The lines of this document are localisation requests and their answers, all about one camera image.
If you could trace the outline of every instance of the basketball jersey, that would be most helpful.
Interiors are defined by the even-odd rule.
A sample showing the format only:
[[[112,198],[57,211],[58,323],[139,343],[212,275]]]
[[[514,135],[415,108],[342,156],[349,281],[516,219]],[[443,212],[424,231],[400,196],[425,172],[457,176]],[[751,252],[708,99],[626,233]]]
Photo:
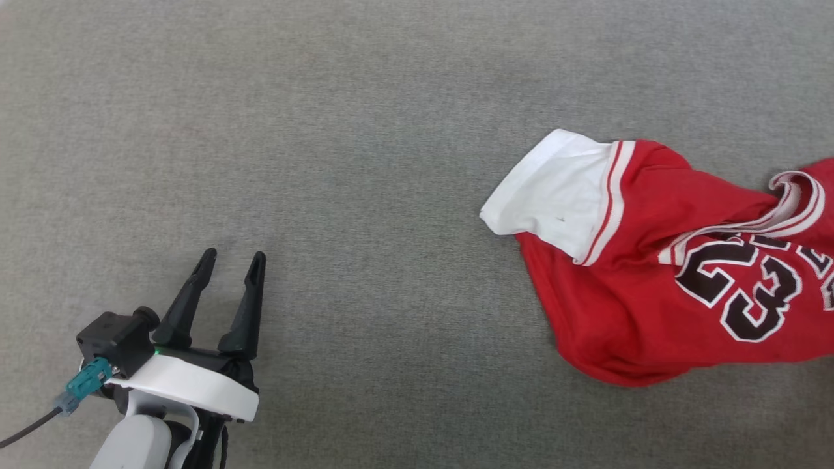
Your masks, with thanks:
[[[834,159],[770,189],[695,171],[657,142],[556,130],[480,216],[516,235],[565,359],[643,386],[834,353]]]

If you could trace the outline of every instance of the jersey sleeve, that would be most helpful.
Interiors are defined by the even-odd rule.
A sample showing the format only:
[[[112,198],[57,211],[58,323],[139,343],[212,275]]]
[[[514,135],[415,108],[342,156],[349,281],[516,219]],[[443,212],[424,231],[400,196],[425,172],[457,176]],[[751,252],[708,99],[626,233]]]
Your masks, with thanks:
[[[593,265],[657,257],[669,238],[758,219],[777,199],[695,171],[657,142],[600,144],[556,130],[495,190],[481,218],[498,235],[529,232]]]
[[[600,228],[614,145],[557,129],[504,178],[480,211],[497,235],[529,232],[574,259],[585,258]]]

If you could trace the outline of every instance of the printed number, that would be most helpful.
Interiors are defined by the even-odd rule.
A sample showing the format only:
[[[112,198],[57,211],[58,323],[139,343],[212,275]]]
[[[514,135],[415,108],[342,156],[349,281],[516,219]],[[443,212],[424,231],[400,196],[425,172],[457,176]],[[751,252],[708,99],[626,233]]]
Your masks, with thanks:
[[[733,280],[721,267],[710,265],[753,265],[759,249],[738,238],[727,241],[713,241],[699,246],[686,255],[677,284],[693,298],[711,308],[732,286]]]
[[[721,323],[727,332],[742,342],[761,342],[781,328],[790,301],[801,291],[799,275],[789,265],[766,255],[761,262],[762,279],[773,280],[773,287],[765,288],[761,282],[753,287],[755,304],[761,308],[758,319],[750,314],[754,302],[741,290],[724,305]]]
[[[776,249],[786,249],[787,246],[787,243],[767,245]],[[738,238],[706,243],[689,252],[683,269],[676,277],[677,284],[693,298],[712,308],[735,283],[735,279],[717,265],[751,266],[758,254],[757,247]],[[785,312],[791,307],[789,302],[802,291],[797,272],[781,260],[765,255],[760,267],[761,280],[754,285],[752,298],[741,288],[736,288],[721,315],[721,324],[739,341],[761,342],[779,330],[785,321]],[[770,289],[763,285],[765,280],[772,281]],[[751,314],[756,305],[761,309],[758,317]]]

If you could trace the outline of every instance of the fabric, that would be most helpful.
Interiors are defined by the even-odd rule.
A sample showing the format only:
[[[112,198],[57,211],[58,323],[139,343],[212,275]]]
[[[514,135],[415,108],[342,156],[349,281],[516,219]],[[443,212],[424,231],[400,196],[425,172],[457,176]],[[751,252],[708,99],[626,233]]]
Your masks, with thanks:
[[[235,469],[770,469],[834,461],[834,359],[624,390],[561,358],[478,218],[553,128],[654,139],[746,187],[834,149],[831,0],[2,0],[0,437],[102,311],[228,331],[267,256]],[[86,400],[0,468],[86,469]]]
[[[780,196],[695,171],[656,142],[556,130],[481,218],[518,234],[560,353],[641,386],[695,366],[834,353],[834,159],[770,188]]]

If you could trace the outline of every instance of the white sleeve trim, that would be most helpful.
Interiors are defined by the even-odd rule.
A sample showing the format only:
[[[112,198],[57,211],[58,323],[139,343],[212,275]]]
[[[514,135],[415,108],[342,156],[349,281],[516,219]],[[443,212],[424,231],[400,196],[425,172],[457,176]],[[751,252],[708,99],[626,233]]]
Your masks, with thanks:
[[[507,174],[480,217],[497,235],[527,231],[591,265],[620,225],[620,179],[633,152],[634,142],[554,130]]]
[[[811,186],[811,195],[806,206],[801,207],[802,187],[794,179],[806,179]],[[658,262],[668,265],[683,265],[687,243],[697,235],[709,233],[750,233],[769,238],[797,235],[813,226],[822,216],[826,205],[826,191],[819,181],[802,171],[785,171],[771,179],[771,190],[783,188],[779,204],[759,219],[749,222],[705,226],[695,231],[680,234],[657,256]]]

